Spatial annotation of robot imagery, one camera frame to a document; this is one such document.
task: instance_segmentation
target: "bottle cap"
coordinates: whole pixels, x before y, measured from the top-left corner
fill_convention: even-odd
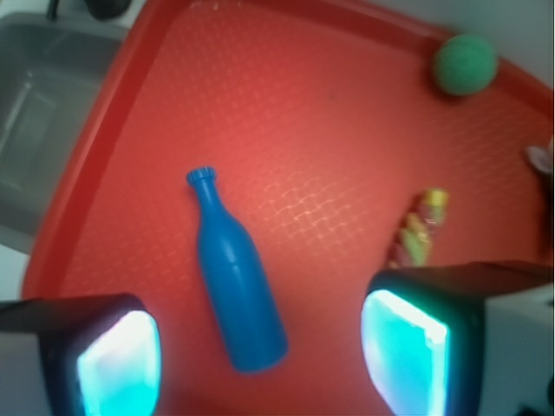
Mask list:
[[[440,188],[428,189],[424,192],[424,204],[445,207],[449,194]]]
[[[216,179],[216,171],[213,167],[210,166],[203,166],[190,171],[187,174],[187,184],[193,185],[195,182],[198,182],[202,179]]]

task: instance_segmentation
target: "cyan light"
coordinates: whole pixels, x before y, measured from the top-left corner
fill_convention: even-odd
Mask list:
[[[124,315],[79,356],[77,374],[87,415],[152,414],[161,376],[156,321],[142,310]]]
[[[394,414],[446,411],[449,329],[388,290],[362,306],[362,349],[375,388]]]

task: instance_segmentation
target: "white countertop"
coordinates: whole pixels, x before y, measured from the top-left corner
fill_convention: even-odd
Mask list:
[[[99,24],[113,24],[123,28],[131,28],[146,0],[132,0],[127,11],[116,19]],[[38,13],[46,19],[48,0],[0,0],[0,18],[12,13]],[[83,0],[60,0],[58,5],[60,18],[71,17],[80,20],[94,21],[88,13]],[[25,270],[29,256],[0,244],[0,302],[19,299]]]

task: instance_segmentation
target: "red tray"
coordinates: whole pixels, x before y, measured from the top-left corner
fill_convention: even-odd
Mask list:
[[[433,264],[545,261],[521,151],[552,134],[552,92],[503,62],[480,94],[438,93],[429,63],[446,35],[349,0],[148,2],[24,295],[140,296],[163,342],[160,414],[386,413],[359,314],[417,192],[451,193]],[[202,165],[257,242],[290,337],[283,364],[260,375],[232,369],[199,274],[184,177]]]

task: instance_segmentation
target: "sink basin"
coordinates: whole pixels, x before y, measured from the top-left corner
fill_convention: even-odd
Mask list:
[[[126,29],[0,20],[0,244],[29,253]]]

